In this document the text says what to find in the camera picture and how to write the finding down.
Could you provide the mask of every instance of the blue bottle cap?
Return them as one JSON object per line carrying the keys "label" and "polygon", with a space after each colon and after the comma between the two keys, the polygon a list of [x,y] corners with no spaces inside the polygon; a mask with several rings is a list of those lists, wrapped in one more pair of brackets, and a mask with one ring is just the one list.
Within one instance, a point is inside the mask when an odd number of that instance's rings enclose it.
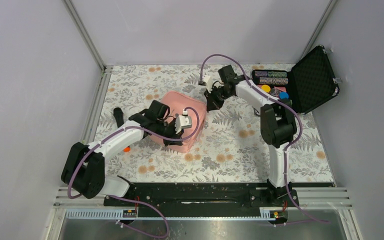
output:
{"label": "blue bottle cap", "polygon": [[286,92],[281,92],[279,94],[279,98],[280,99],[288,99],[289,98],[289,95],[286,93]]}

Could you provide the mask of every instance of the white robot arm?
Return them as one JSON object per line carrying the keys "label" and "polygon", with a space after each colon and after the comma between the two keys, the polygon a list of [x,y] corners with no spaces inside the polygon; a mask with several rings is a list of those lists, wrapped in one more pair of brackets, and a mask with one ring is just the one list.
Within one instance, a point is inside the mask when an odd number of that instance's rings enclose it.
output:
{"label": "white robot arm", "polygon": [[[284,148],[293,140],[293,135],[297,132],[294,116],[270,97],[267,99],[258,94],[247,84],[243,75],[235,74],[231,65],[221,68],[218,73],[222,81],[220,86],[214,86],[212,77],[209,75],[202,78],[203,85],[207,87],[204,93],[207,98],[207,111],[220,109],[224,100],[231,96],[244,99],[254,109],[260,110],[261,136],[268,144],[270,156],[268,181],[274,188],[284,187]],[[291,105],[287,99],[280,101]]]}
{"label": "white robot arm", "polygon": [[116,131],[103,140],[87,145],[78,142],[71,147],[61,180],[88,199],[98,194],[123,197],[129,189],[129,183],[122,177],[105,177],[105,159],[111,159],[128,146],[142,140],[149,132],[171,139],[164,140],[166,146],[182,145],[183,129],[192,127],[192,119],[184,110],[182,115],[176,114],[173,121],[167,122],[169,112],[169,106],[156,100],[149,109],[132,115],[125,123],[121,112],[121,117],[116,117]]}

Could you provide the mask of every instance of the white wall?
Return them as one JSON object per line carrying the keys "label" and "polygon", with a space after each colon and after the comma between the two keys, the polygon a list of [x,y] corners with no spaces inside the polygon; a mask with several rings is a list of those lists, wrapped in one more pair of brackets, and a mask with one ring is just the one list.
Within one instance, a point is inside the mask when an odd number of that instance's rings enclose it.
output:
{"label": "white wall", "polygon": [[[329,0],[73,0],[104,62],[296,63]],[[213,63],[225,63],[214,58]]]}
{"label": "white wall", "polygon": [[317,40],[340,94],[314,111],[329,161],[365,240],[384,239],[384,1],[339,1]]}
{"label": "white wall", "polygon": [[0,0],[0,240],[44,231],[99,69],[59,0]]}

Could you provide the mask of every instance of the metal frame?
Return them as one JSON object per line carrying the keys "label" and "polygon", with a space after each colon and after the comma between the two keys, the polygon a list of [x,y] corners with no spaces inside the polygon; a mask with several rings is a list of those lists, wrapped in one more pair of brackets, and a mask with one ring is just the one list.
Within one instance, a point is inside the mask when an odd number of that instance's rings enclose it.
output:
{"label": "metal frame", "polygon": [[86,44],[87,48],[89,49],[90,53],[93,56],[93,59],[95,59],[96,64],[100,68],[101,71],[104,71],[106,68],[106,65],[104,61],[102,60],[97,48],[95,47],[91,36],[89,35],[88,31],[85,28],[85,25],[82,22],[82,19],[80,18],[79,14],[77,13],[76,8],[73,5],[72,0],[62,0],[65,7],[67,8],[68,13],[70,14],[71,18],[74,21],[75,26],[77,27],[78,31],[80,32],[81,37],[84,40],[84,43]]}
{"label": "metal frame", "polygon": [[[95,138],[95,133],[98,127],[99,118],[101,115],[101,110],[103,108],[103,103],[107,88],[110,82],[112,70],[114,66],[106,66],[103,62],[98,50],[96,49],[94,43],[91,40],[90,35],[88,34],[82,20],[79,17],[79,14],[76,11],[75,6],[71,0],[62,0],[65,4],[69,14],[71,15],[76,27],[78,28],[86,46],[90,50],[96,64],[102,70],[102,77],[97,84],[96,91],[93,97],[93,102],[89,110],[87,117],[86,125],[81,136],[81,141],[84,143],[92,142]],[[331,12],[333,11],[338,0],[330,0],[326,6],[325,11],[323,12],[314,32],[312,33],[308,43],[302,52],[301,59],[312,49],[317,37],[325,26]],[[347,239],[349,240],[362,240],[362,235],[360,228],[355,221],[354,210],[349,199],[347,190],[344,187],[295,187],[297,191],[300,206],[307,210],[332,210],[335,209],[340,215],[343,228]],[[62,186],[58,190],[58,194],[55,199],[54,207],[51,212],[51,223],[47,231],[45,239],[47,240],[57,240],[60,236],[64,220],[68,213],[74,209],[80,209],[82,211],[94,211],[94,212],[108,212],[109,210],[121,210],[125,207],[108,207],[104,206],[104,195],[98,195],[92,199],[87,199],[83,196],[76,199],[69,199],[67,197],[67,187]],[[261,207],[260,210],[262,213],[269,210],[277,210],[275,207]],[[217,218],[217,220],[255,220],[255,218],[244,218],[238,217],[235,218]]]}
{"label": "metal frame", "polygon": [[105,71],[96,86],[95,94],[93,95],[93,102],[87,115],[86,125],[84,126],[83,134],[80,138],[81,142],[84,144],[94,141],[99,118],[104,106],[104,99],[107,93],[108,84],[110,83],[111,73],[113,72],[113,67],[114,66],[111,65],[106,66]]}
{"label": "metal frame", "polygon": [[[354,210],[347,192],[344,187],[295,187],[297,191],[300,206],[306,210],[335,210],[339,214],[345,235],[348,240],[362,240],[360,228],[358,227],[354,215]],[[83,196],[76,199],[67,197],[67,187],[62,186],[58,190],[54,203],[54,216],[51,227],[47,235],[47,240],[57,240],[60,236],[64,220],[67,218],[77,219],[110,219],[108,213],[117,212],[129,207],[110,207],[104,206],[104,195],[98,195],[92,199]],[[277,207],[260,207],[260,211],[265,213],[270,210],[278,210]],[[142,217],[143,220],[160,220],[160,217]],[[168,220],[222,220],[222,221],[255,221],[255,217],[167,217]]]}
{"label": "metal frame", "polygon": [[323,14],[321,15],[320,20],[318,21],[310,39],[308,40],[307,45],[304,48],[304,51],[301,54],[301,57],[299,59],[302,59],[307,55],[311,49],[313,49],[314,43],[316,42],[317,37],[319,37],[319,34],[322,32],[323,28],[325,27],[326,22],[328,21],[332,11],[334,10],[338,0],[330,0],[329,3],[326,6],[326,9],[324,10]]}

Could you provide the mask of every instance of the floral tablecloth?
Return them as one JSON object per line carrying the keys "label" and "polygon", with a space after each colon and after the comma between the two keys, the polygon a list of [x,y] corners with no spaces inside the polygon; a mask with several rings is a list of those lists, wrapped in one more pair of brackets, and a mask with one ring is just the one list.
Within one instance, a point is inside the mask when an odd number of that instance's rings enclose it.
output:
{"label": "floral tablecloth", "polygon": [[[291,64],[244,65],[252,69],[289,70]],[[220,79],[223,67],[209,64],[204,73]],[[233,66],[236,73],[240,70]],[[114,66],[105,96],[95,139],[117,128],[112,112],[120,107],[127,119],[177,91],[206,103],[204,86],[199,86],[200,65]],[[332,182],[320,136],[311,113],[301,116],[302,138],[290,150],[289,179],[293,182]],[[269,175],[269,148],[260,135],[260,118],[238,97],[227,99],[218,111],[206,115],[199,140],[189,153],[160,146],[149,137],[106,161],[106,174],[120,175],[132,182],[261,182]]]}

